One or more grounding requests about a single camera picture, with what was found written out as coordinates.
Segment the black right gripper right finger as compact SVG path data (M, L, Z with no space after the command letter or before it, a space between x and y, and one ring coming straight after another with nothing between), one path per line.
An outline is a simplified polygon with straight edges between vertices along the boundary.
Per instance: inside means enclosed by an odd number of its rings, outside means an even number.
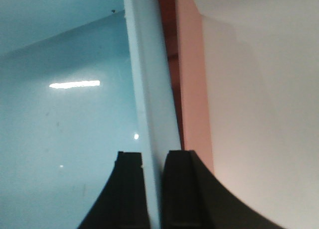
M162 177L164 229L278 229L224 187L195 151L170 151Z

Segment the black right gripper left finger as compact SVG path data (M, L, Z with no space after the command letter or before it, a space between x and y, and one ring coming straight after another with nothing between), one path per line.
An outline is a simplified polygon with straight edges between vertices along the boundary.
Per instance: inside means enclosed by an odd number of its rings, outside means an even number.
M149 229L142 154L118 152L113 171L80 229Z

